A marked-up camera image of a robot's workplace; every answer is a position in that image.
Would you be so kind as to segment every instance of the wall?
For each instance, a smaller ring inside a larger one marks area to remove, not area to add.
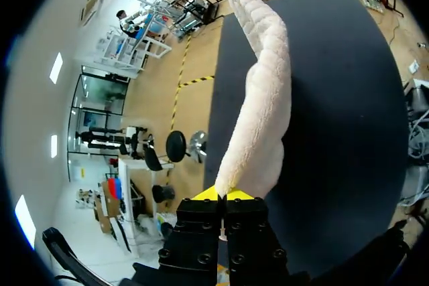
[[[105,174],[110,173],[110,167],[102,155],[89,157],[85,154],[71,153],[69,160],[71,161],[70,180],[90,186],[91,189],[96,189],[99,182],[106,180]]]
[[[3,155],[13,204],[25,195],[37,229],[36,250],[50,256],[41,233],[52,225],[55,204],[67,180],[67,123],[80,68],[73,62],[80,37],[79,17],[86,0],[46,0],[11,57],[5,97]],[[56,84],[49,79],[61,52]],[[50,136],[58,135],[58,155],[50,157]]]
[[[135,13],[139,8],[140,2],[136,0],[110,0],[109,3],[105,3],[97,18],[85,29],[85,36],[82,37],[76,50],[76,57],[85,58],[95,52],[99,38],[103,37],[112,26],[119,27],[116,17],[119,10]]]
[[[117,285],[123,278],[133,276],[132,264],[135,262],[158,267],[158,250],[162,244],[157,242],[140,246],[140,249],[143,250],[143,256],[140,259],[124,253],[112,236],[101,232],[100,224],[95,220],[93,210],[76,208],[76,192],[80,188],[87,190],[91,189],[92,185],[72,182],[64,186],[58,200],[58,211],[54,220],[54,226],[64,235],[79,260],[91,271],[114,285]],[[56,275],[70,274],[64,271],[57,262],[54,262],[53,267]]]

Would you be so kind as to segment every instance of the person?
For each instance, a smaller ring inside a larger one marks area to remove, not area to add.
[[[133,15],[127,16],[125,10],[120,10],[117,12],[116,17],[119,19],[119,27],[121,28],[121,30],[129,37],[139,40],[143,36],[145,29],[134,23],[133,19],[136,19],[139,16],[143,15],[144,14],[141,11],[138,11]],[[154,33],[150,30],[147,31],[147,35],[152,38],[161,36],[160,34]]]

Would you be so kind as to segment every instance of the yellow black caution tape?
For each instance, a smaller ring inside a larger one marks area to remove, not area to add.
[[[203,80],[214,80],[214,79],[215,79],[214,76],[205,76],[202,78],[197,78],[196,80],[190,80],[189,82],[181,83],[180,88],[202,82]]]
[[[180,82],[182,81],[182,75],[183,75],[183,70],[184,70],[184,66],[185,66],[185,61],[186,61],[186,55],[188,55],[188,50],[189,50],[189,45],[190,45],[190,40],[192,39],[191,35],[188,36],[188,42],[186,43],[186,48],[185,48],[185,54],[183,56],[183,60],[182,60],[182,66],[180,67],[180,73],[179,73],[179,80],[177,82],[177,89],[176,89],[176,95],[174,97],[174,107],[173,107],[173,115],[172,115],[172,126],[171,126],[171,131],[173,131],[174,128],[174,119],[176,118],[176,109],[177,109],[177,102],[179,99],[179,92],[180,92]]]

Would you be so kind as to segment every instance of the screw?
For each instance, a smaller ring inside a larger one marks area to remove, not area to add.
[[[160,249],[160,251],[158,251],[158,256],[160,256],[160,258],[165,259],[170,257],[170,255],[171,255],[171,252],[168,249],[163,248],[163,249]]]
[[[207,265],[210,262],[211,256],[209,254],[201,254],[198,256],[198,262]]]
[[[202,228],[205,230],[211,229],[212,224],[210,222],[205,222],[204,224],[202,224]]]
[[[243,263],[243,261],[244,261],[244,256],[243,256],[243,255],[238,254],[238,255],[232,256],[231,260],[232,260],[232,262],[233,262],[233,263],[235,263],[236,265],[240,265],[240,264],[242,264],[242,263]]]
[[[279,249],[276,249],[274,252],[273,252],[273,257],[274,258],[283,258],[284,257],[284,255],[285,255],[285,251],[283,250],[283,249],[281,249],[281,248],[279,248]]]
[[[235,229],[235,230],[238,230],[238,229],[240,229],[240,228],[241,228],[241,223],[239,223],[239,222],[234,222],[234,223],[231,225],[231,228],[232,228],[232,229]]]

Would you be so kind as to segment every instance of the black tabletop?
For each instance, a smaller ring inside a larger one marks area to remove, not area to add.
[[[358,0],[273,0],[285,21],[292,117],[278,185],[265,201],[291,272],[315,277],[384,232],[404,182],[408,124],[395,60]],[[256,61],[225,17],[208,131],[212,186]],[[220,262],[226,247],[220,247]]]

